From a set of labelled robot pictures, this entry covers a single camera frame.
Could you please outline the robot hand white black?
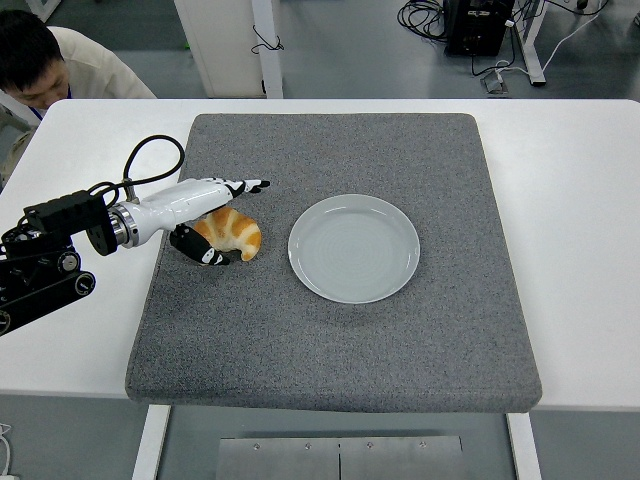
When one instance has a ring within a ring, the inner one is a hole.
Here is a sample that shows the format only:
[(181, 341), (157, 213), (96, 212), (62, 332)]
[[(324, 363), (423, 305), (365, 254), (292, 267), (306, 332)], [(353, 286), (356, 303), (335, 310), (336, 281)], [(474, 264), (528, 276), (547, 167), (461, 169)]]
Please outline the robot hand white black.
[(157, 231), (170, 233), (170, 244), (202, 265), (226, 265), (227, 252), (243, 261), (259, 252), (262, 234), (257, 222), (228, 206), (244, 193), (267, 188), (266, 180), (187, 179), (137, 203), (121, 206), (127, 248), (146, 243)]

